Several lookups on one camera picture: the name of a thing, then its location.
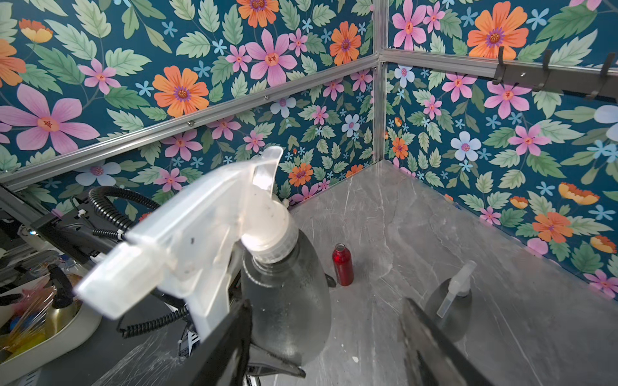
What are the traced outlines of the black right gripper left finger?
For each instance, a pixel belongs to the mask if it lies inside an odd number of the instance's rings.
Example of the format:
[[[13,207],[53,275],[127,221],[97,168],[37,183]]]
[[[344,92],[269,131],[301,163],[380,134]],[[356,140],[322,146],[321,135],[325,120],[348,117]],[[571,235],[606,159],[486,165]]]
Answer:
[[[248,300],[238,302],[164,384],[242,385],[249,362],[251,329],[250,302]]]

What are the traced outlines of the clear plastic spray bottle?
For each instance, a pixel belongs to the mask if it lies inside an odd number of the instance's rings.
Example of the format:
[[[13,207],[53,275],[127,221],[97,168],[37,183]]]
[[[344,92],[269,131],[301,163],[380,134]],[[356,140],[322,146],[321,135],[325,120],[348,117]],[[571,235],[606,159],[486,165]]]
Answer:
[[[447,296],[450,281],[450,279],[447,279],[441,283],[431,294],[424,311],[450,341],[457,343],[466,335],[472,320],[473,293],[469,292],[464,297],[456,296],[447,313],[443,318],[440,318],[437,312]]]
[[[241,292],[252,307],[252,343],[295,365],[323,351],[332,323],[326,274],[315,248],[299,232],[294,249],[279,262],[243,256]]]

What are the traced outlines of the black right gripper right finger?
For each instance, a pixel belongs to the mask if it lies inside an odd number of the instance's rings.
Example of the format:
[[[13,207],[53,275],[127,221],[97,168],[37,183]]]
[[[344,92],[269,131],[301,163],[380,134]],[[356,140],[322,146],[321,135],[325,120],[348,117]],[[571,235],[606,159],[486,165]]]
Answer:
[[[400,326],[407,384],[491,384],[413,299],[403,301]]]

